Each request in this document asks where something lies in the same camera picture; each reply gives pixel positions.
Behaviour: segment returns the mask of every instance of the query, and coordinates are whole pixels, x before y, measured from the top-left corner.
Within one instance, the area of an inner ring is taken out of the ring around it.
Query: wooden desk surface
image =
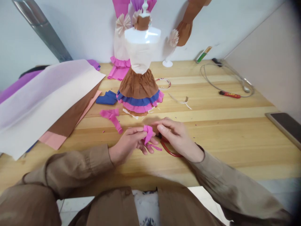
[[[297,177],[301,175],[301,151],[298,150],[264,115],[277,111],[259,92],[250,98],[234,99],[221,96],[200,75],[202,61],[174,62],[173,67],[165,68],[161,62],[153,62],[151,70],[155,78],[167,78],[172,86],[164,91],[165,97],[159,108],[155,108],[145,118],[138,120],[120,110],[120,124],[125,131],[131,126],[147,124],[151,118],[170,117],[182,121],[187,126],[194,141],[209,153],[256,180]],[[111,64],[101,64],[101,72],[109,74]],[[244,95],[241,86],[232,76],[218,67],[208,67],[208,78],[220,88]],[[105,78],[99,90],[117,92],[120,81]],[[184,101],[185,105],[174,101],[168,93]],[[53,154],[108,143],[114,145],[120,138],[111,121],[100,117],[102,109],[121,106],[94,104],[72,135],[59,151],[54,151],[41,142],[27,154],[26,158],[14,161],[11,157],[0,157],[0,193],[14,185],[29,171],[43,165]],[[92,185],[77,191],[73,196],[95,195],[101,190],[130,185],[132,188],[149,190],[163,183],[162,177],[198,186],[190,168],[180,158],[167,152],[156,151],[144,156],[136,150],[126,164],[97,179]]]

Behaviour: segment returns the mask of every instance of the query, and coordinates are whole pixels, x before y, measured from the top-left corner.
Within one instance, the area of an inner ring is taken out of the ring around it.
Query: smartphone
[[[301,125],[296,120],[283,112],[266,113],[265,115],[301,150]]]

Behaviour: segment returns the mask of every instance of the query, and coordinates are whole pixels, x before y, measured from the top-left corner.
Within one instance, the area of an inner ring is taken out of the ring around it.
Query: scissors
[[[159,139],[161,139],[161,144],[162,144],[163,148],[165,149],[165,151],[167,151],[168,154],[170,154],[170,155],[172,155],[172,156],[174,156],[174,157],[178,157],[178,158],[182,158],[182,157],[183,157],[183,156],[180,155],[180,154],[176,154],[176,153],[171,152],[171,151],[167,148],[167,146],[166,146],[165,143],[170,143],[170,142],[169,142],[164,136],[162,136],[161,133],[159,133],[158,135],[156,135],[156,137],[158,137]]]

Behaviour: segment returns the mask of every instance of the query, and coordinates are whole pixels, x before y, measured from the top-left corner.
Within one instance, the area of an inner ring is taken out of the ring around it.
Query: brown jacket
[[[199,183],[236,225],[286,225],[290,215],[261,185],[207,152],[190,163]],[[57,199],[113,168],[107,145],[51,156],[0,197],[0,225],[61,225]],[[183,186],[158,187],[162,226],[223,225]],[[70,225],[139,226],[130,187],[102,192]]]

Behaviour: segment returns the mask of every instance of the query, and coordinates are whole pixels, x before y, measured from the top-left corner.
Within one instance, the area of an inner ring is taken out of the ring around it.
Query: cuff
[[[92,147],[84,152],[86,152],[86,161],[94,176],[114,168],[107,144]]]
[[[204,152],[204,159],[199,163],[192,163],[189,161],[192,167],[196,170],[200,170],[202,174],[214,175],[215,177],[220,175],[222,172],[221,161],[210,155],[201,146],[199,146],[199,148]]]

